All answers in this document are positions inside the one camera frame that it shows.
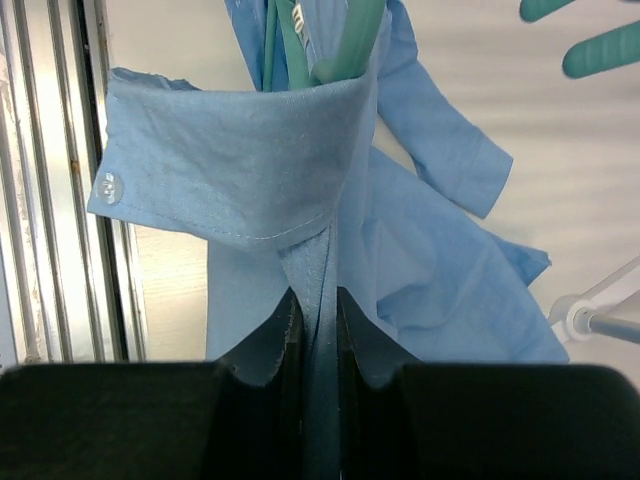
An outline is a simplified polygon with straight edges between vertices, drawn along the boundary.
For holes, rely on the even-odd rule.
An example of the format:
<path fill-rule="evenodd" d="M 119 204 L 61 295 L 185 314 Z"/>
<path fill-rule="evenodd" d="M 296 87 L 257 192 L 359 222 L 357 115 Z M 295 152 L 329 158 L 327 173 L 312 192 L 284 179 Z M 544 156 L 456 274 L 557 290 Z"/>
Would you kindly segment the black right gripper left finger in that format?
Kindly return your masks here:
<path fill-rule="evenodd" d="M 202 479 L 299 479 L 303 319 L 287 290 L 254 332 L 215 362 L 219 377 Z"/>

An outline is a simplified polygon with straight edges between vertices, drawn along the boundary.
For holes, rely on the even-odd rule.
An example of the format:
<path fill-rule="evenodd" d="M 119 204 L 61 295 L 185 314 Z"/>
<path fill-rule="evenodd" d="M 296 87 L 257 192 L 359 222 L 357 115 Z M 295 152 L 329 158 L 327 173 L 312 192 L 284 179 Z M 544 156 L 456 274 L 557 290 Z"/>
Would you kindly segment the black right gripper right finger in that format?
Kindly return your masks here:
<path fill-rule="evenodd" d="M 420 479 L 420 461 L 398 375 L 418 359 L 337 291 L 341 468 L 344 479 Z"/>

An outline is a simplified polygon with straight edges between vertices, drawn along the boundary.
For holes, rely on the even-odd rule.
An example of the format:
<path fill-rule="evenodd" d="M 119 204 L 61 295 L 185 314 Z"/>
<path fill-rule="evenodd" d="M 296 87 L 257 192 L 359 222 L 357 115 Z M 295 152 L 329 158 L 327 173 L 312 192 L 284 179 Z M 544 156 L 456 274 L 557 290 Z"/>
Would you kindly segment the light blue shirt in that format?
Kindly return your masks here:
<path fill-rule="evenodd" d="M 208 244 L 206 355 L 287 290 L 304 321 L 302 475 L 339 464 L 337 291 L 427 362 L 565 364 L 529 291 L 546 253 L 484 230 L 512 158 L 439 91 L 408 12 L 385 10 L 366 72 L 290 89 L 282 38 L 262 89 L 266 3 L 226 8 L 254 83 L 202 90 L 111 69 L 90 212 Z"/>

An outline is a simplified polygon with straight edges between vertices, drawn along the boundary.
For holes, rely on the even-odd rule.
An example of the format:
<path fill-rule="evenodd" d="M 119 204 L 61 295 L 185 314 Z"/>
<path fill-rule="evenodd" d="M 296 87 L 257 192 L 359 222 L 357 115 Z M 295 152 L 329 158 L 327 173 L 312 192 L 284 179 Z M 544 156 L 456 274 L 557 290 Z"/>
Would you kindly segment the teal hanger of blue shirt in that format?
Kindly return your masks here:
<path fill-rule="evenodd" d="M 383 1 L 268 1 L 262 89 L 272 89 L 278 37 L 290 89 L 363 75 L 384 10 Z"/>

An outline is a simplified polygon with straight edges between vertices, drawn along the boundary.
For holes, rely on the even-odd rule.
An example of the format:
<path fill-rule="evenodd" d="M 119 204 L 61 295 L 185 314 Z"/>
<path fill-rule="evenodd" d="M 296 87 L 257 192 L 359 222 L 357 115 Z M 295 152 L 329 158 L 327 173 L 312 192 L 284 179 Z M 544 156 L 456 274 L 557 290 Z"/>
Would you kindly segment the teal hanger of white shirt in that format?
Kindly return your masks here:
<path fill-rule="evenodd" d="M 574 0 L 521 0 L 519 16 L 523 22 L 534 23 L 573 2 Z"/>

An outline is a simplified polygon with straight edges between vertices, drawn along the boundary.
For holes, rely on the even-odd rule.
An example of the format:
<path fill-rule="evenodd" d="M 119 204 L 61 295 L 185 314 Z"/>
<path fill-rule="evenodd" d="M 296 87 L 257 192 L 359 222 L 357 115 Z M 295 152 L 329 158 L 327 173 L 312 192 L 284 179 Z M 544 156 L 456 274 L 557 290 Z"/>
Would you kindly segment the teal hanger of checked shirt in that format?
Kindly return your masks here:
<path fill-rule="evenodd" d="M 639 28 L 636 21 L 578 42 L 563 58 L 563 73 L 568 78 L 580 79 L 638 63 Z"/>

